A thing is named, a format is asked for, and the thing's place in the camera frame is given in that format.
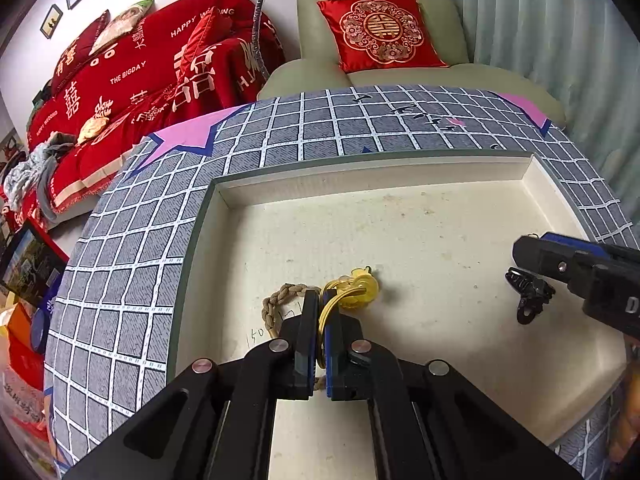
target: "red bag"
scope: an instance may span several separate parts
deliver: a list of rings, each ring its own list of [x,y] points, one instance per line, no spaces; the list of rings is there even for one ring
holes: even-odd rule
[[[22,380],[38,391],[44,389],[44,355],[36,354],[9,332],[9,364]]]

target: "cable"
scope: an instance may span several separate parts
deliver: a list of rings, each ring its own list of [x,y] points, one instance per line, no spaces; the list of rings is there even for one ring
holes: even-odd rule
[[[254,57],[256,62],[258,63],[258,68],[264,77],[264,80],[267,81],[269,79],[269,71],[264,64],[264,60],[262,59],[262,52],[260,51],[260,25],[261,25],[261,17],[262,17],[262,4],[264,0],[257,0],[255,3],[254,10],[254,28],[251,32],[251,47],[254,51]]]

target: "clothes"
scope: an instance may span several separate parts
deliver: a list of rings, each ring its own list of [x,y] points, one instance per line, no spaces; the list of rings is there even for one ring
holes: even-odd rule
[[[50,156],[44,164],[44,170],[38,179],[38,185],[36,187],[36,195],[38,196],[38,204],[40,205],[40,211],[44,218],[51,224],[56,223],[58,215],[53,211],[51,207],[51,198],[49,197],[49,182],[53,176],[53,172],[58,167],[58,160],[54,156]]]
[[[75,140],[74,136],[56,132],[47,142],[36,146],[27,160],[18,163],[7,174],[2,186],[11,211],[20,211],[24,195],[40,179],[46,160],[52,155],[68,152],[75,145]]]
[[[4,184],[4,180],[9,172],[16,167],[16,165],[20,162],[27,160],[27,154],[25,152],[15,152],[13,156],[9,159],[6,166],[2,168],[0,171],[0,186]]]

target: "tan rope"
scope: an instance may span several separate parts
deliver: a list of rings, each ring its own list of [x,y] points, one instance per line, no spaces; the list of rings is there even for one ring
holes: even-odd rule
[[[272,339],[276,339],[278,337],[278,331],[275,327],[276,307],[287,303],[287,301],[291,300],[291,298],[295,296],[304,297],[308,288],[320,292],[320,288],[317,286],[306,286],[304,283],[299,283],[297,285],[285,283],[280,287],[280,290],[262,300],[262,320],[264,321],[264,327],[267,329],[267,332],[269,332]]]

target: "red pillow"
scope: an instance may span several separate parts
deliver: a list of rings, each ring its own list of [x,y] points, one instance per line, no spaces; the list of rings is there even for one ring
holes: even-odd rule
[[[416,0],[324,0],[318,7],[346,73],[447,66],[431,44]]]
[[[62,53],[60,59],[56,63],[56,68],[51,80],[51,95],[55,97],[69,80],[78,73],[78,71],[89,60],[89,52],[94,46],[95,40],[98,39],[100,33],[109,23],[109,11],[105,10],[100,18],[97,18],[80,36],[75,38],[67,49]]]
[[[231,34],[233,22],[228,16],[221,16],[216,8],[209,9],[193,29],[189,41],[184,47],[182,60],[180,61],[180,75],[178,83],[189,72],[197,73],[196,57],[208,46],[224,40]]]

